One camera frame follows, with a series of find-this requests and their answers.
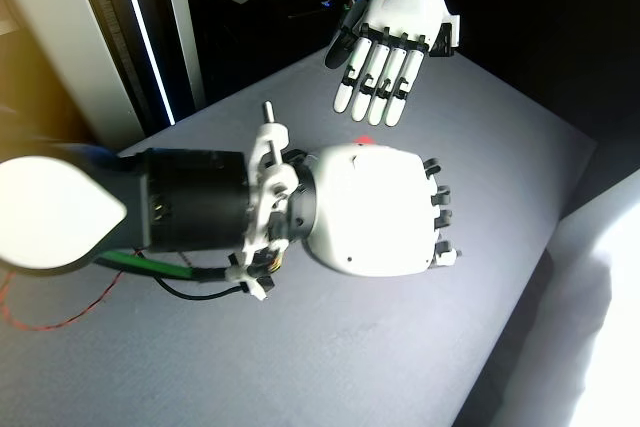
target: led light strip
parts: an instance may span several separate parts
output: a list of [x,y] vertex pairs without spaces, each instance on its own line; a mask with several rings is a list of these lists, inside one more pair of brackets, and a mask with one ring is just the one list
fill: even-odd
[[149,34],[147,33],[147,28],[144,25],[144,19],[142,18],[142,11],[140,10],[140,4],[138,3],[138,0],[131,0],[131,4],[133,5],[133,11],[136,14],[136,20],[138,21],[138,27],[140,27],[140,33],[142,34],[142,40],[144,41],[144,46],[147,49],[147,55],[149,56],[149,60],[151,61],[151,68],[153,69],[153,75],[155,76],[156,82],[158,83],[158,89],[160,90],[160,96],[162,97],[162,103],[164,104],[164,109],[167,111],[167,117],[169,118],[169,123],[171,125],[175,125],[176,121],[173,118],[173,112],[171,112],[171,106],[169,105],[167,92],[164,90],[164,84],[162,83],[162,77],[160,77],[160,71],[158,70],[156,57],[153,54],[153,49],[151,48],[151,41],[149,40]]

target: robotic hand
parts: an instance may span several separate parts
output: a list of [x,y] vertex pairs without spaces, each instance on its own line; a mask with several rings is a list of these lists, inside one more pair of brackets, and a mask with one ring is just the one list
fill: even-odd
[[444,0],[359,0],[325,58],[336,68],[353,50],[334,110],[345,112],[352,102],[353,120],[368,112],[371,125],[384,118],[395,126],[424,56],[453,55],[459,25],[460,17],[449,13]]
[[[148,150],[120,158],[87,146],[22,146],[0,159],[0,262],[66,271],[91,262],[154,277],[239,283],[262,300],[285,250],[358,276],[452,265],[437,161],[347,144],[282,153],[270,103],[245,165],[240,152]],[[229,249],[232,265],[190,268],[117,249]]]

